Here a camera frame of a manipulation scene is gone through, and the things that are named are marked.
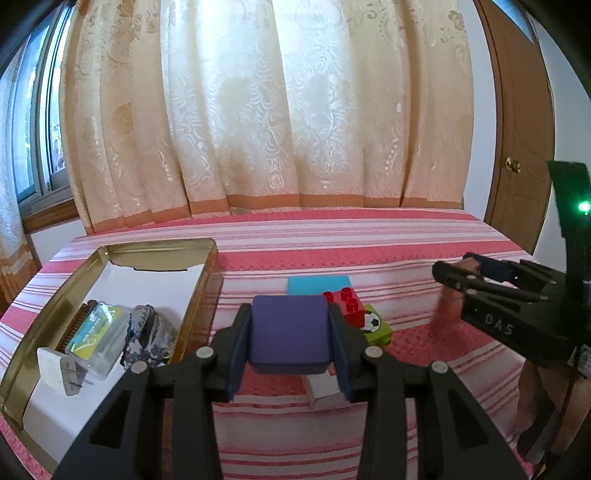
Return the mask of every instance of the green light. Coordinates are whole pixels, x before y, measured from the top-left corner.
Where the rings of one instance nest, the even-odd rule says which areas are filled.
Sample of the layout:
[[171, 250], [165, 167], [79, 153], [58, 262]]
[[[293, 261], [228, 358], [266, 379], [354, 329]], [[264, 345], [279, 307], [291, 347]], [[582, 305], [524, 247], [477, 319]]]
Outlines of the green light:
[[587, 215], [591, 210], [591, 203], [587, 201], [579, 203], [579, 210]]

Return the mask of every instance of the green lego brick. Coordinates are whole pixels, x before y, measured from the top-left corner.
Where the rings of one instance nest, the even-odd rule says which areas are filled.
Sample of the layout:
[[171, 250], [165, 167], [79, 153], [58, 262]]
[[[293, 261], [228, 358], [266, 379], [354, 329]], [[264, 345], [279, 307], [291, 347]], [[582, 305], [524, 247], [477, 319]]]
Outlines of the green lego brick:
[[392, 341], [392, 329], [371, 305], [364, 305], [365, 326], [361, 329], [370, 345], [384, 348]]

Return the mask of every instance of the red lego brick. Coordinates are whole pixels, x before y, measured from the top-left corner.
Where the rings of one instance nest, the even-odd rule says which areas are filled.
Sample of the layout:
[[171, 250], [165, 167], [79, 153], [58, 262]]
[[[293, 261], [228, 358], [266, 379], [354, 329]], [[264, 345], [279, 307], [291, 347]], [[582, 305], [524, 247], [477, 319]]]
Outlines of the red lego brick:
[[363, 328], [365, 326], [365, 310], [355, 290], [345, 287], [338, 291], [325, 291], [322, 295], [325, 296], [328, 303], [339, 305], [340, 311], [351, 327]]

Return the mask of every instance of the beige patterned curtain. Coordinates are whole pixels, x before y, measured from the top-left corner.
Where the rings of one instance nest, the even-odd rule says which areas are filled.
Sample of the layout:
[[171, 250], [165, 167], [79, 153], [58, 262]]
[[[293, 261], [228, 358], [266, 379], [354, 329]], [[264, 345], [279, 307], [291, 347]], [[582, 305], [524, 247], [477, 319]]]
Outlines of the beige patterned curtain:
[[61, 84], [89, 232], [302, 207], [460, 207], [458, 0], [86, 0]]
[[22, 230], [12, 172], [12, 107], [23, 50], [0, 78], [0, 295], [8, 303], [38, 270]]

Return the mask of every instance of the purple block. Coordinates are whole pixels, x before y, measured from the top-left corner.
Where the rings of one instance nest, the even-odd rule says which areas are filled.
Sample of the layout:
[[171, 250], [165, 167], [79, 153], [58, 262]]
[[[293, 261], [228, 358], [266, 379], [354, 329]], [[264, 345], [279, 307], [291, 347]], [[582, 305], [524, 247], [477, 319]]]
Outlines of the purple block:
[[329, 307], [321, 295], [257, 296], [248, 361], [270, 375], [323, 373], [332, 361]]

